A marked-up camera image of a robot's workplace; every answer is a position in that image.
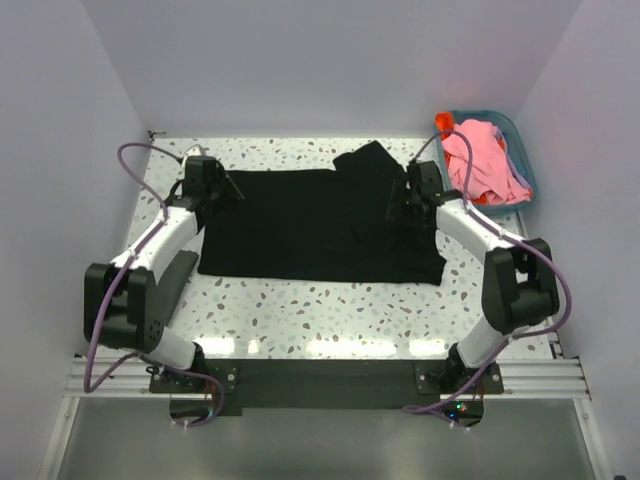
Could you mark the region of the black t shirt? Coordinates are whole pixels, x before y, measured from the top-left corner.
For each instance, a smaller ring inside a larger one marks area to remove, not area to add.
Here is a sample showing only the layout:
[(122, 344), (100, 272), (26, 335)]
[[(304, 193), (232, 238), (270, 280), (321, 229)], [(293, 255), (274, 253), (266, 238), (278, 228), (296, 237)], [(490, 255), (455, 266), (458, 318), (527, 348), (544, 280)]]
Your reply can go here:
[(404, 168), (377, 141), (330, 169), (230, 172), (244, 198), (206, 221), (206, 276), (440, 285), (435, 233), (387, 220)]

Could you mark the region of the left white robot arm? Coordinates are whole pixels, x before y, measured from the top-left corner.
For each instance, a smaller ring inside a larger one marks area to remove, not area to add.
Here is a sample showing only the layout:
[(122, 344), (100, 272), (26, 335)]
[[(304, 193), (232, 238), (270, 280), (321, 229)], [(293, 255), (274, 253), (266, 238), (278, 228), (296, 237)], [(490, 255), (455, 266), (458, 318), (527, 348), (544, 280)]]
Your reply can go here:
[(219, 160), (190, 153), (182, 178), (167, 197), (153, 192), (159, 212), (128, 249), (108, 263), (91, 264), (84, 276), (87, 362), (99, 347), (119, 349), (172, 368), (185, 392), (200, 390), (207, 368), (196, 361), (196, 344), (170, 326), (198, 256), (187, 244), (206, 220), (242, 200)]

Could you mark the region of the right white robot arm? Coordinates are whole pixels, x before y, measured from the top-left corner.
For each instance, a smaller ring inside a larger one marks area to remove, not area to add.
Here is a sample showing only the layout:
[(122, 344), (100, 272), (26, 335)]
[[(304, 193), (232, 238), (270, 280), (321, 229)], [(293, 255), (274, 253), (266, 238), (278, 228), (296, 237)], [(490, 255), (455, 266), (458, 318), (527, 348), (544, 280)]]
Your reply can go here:
[(387, 218), (421, 230), (442, 231), (482, 265), (482, 314), (472, 330), (449, 350), (445, 379), (469, 392), (486, 367), (511, 340), (537, 335), (535, 329), (560, 307), (549, 245), (513, 236), (457, 190), (445, 190), (438, 166), (412, 160), (407, 181), (392, 187)]

